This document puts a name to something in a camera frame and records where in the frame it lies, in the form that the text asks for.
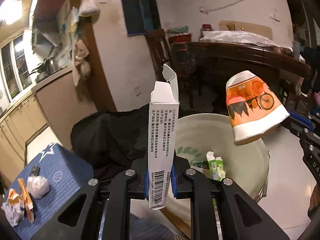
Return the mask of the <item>person right hand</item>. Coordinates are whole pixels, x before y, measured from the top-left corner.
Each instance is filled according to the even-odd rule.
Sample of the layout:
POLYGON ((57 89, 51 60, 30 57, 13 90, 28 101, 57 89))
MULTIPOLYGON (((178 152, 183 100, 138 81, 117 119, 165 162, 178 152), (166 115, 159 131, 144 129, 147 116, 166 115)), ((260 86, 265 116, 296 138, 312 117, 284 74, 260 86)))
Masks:
POLYGON ((318 184, 313 189, 311 198, 310 198, 310 206, 309 210, 313 210, 314 208, 318 207, 320 204, 320 187, 318 184))

